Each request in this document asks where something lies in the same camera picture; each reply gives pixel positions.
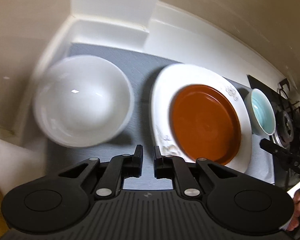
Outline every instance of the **orange-brown round dish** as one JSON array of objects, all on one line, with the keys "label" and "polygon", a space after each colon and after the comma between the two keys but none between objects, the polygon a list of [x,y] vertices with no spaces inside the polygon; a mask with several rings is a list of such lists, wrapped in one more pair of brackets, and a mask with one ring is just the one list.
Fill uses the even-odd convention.
[{"label": "orange-brown round dish", "polygon": [[239,150],[238,116],[228,99],[212,87],[183,88],[170,106],[170,124],[180,148],[194,160],[204,157],[225,165]]}]

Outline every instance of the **gas stove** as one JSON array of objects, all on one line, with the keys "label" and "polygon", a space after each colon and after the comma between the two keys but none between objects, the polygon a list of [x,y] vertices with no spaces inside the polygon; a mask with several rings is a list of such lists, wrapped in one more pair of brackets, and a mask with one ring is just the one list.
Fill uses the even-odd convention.
[{"label": "gas stove", "polygon": [[[291,103],[285,91],[290,90],[288,80],[284,79],[279,83],[278,92],[250,75],[248,80],[252,89],[257,88],[267,96],[274,110],[276,130],[270,139],[291,154],[300,156],[300,107],[298,101]],[[290,169],[285,171],[279,160],[274,157],[274,181],[276,186],[289,190],[300,181],[300,178]]]}]

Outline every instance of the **bowl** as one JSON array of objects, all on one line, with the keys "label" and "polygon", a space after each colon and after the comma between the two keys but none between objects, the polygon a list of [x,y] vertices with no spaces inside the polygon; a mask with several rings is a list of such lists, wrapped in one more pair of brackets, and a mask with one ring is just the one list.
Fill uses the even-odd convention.
[{"label": "bowl", "polygon": [[275,116],[266,95],[259,89],[253,89],[244,99],[248,110],[252,132],[267,137],[275,131]]},{"label": "bowl", "polygon": [[66,147],[106,142],[128,124],[134,95],[127,76],[95,56],[65,58],[50,67],[34,95],[41,130]]}]

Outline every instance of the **ribbed black surface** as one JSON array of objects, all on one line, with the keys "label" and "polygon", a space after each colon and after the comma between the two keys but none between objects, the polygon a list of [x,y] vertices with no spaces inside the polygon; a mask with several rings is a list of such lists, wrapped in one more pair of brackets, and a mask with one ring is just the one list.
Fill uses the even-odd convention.
[{"label": "ribbed black surface", "polygon": [[216,224],[201,203],[180,198],[174,190],[122,190],[114,199],[95,203],[78,224],[62,232],[31,235],[10,230],[3,240],[234,240],[290,239],[280,232],[271,236],[241,236]]}]

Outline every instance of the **beige wall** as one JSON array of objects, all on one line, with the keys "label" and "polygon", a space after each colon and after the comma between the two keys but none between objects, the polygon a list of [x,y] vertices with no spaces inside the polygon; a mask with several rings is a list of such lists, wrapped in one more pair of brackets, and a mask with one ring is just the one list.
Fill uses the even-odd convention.
[{"label": "beige wall", "polygon": [[300,0],[161,0],[221,27],[253,48],[300,92]]},{"label": "beige wall", "polygon": [[0,126],[12,129],[32,70],[70,0],[0,0]]}]

